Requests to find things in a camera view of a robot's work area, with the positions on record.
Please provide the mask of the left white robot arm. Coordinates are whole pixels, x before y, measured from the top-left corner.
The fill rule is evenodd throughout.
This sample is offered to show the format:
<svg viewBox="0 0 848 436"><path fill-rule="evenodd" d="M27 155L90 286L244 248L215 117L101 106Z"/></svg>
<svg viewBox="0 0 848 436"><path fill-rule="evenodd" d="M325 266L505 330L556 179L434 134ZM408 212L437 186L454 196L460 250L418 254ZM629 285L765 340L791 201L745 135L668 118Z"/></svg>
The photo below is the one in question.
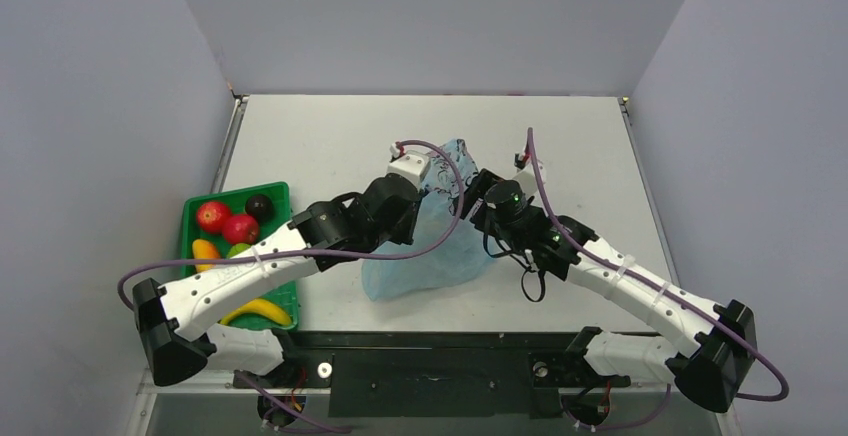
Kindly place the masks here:
<svg viewBox="0 0 848 436"><path fill-rule="evenodd" d="M298 358L271 330L223 324L225 316L289 282L356 261L390 241L409 244L421 185L399 174L309 205L242 255L168 283L152 278L132 289L136 327L153 380L181 383L204 369L242 370L272 385L291 383Z"/></svg>

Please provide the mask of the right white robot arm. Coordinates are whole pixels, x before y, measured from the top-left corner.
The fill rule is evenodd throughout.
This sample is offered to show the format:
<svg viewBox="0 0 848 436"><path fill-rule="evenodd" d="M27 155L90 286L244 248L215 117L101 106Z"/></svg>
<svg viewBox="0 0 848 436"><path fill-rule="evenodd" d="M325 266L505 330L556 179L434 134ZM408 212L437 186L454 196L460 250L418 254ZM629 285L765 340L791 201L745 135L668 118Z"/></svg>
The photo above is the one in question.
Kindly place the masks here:
<svg viewBox="0 0 848 436"><path fill-rule="evenodd" d="M573 218L550 220L526 195L528 187L527 171L504 179L482 170L464 192L461 216L482 233L485 245L497 245L497 257L537 275L541 288L546 276L570 282L657 333L586 327L563 358L566 374L578 383L613 376L668 383L703 409L727 412L755 360L753 311L737 300L721 305L684 291Z"/></svg>

